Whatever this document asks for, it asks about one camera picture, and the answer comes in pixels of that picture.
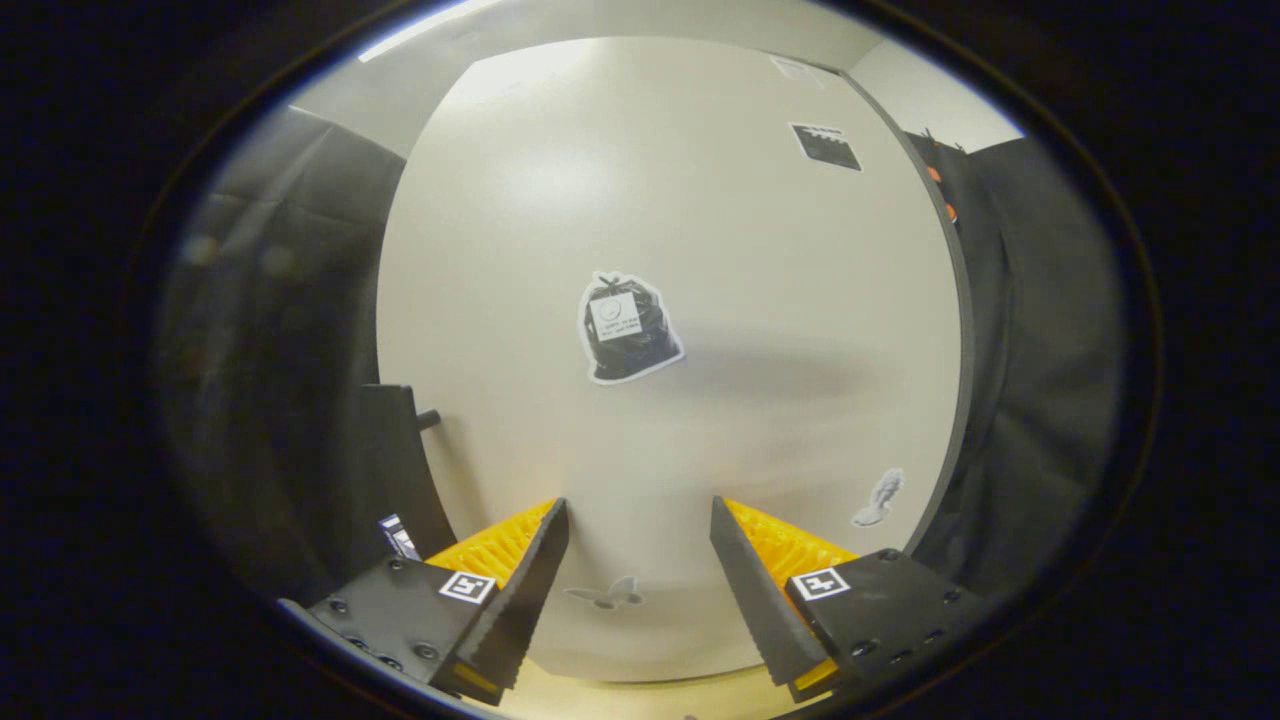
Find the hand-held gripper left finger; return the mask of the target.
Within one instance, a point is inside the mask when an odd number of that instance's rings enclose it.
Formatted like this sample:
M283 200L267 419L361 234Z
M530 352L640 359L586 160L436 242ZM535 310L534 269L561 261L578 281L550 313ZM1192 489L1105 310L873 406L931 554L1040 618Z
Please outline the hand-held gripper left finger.
M554 498L430 559L389 553L311 603L280 611L319 647L430 705L497 706L515 688L570 544Z

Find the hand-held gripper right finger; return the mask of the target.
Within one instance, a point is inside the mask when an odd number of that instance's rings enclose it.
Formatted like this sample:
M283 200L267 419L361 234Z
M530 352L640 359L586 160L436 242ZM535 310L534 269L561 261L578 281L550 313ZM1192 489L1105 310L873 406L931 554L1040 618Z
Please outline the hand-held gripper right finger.
M865 702L914 682L991 612L900 550L855 555L722 496L710 543L771 680L797 702Z

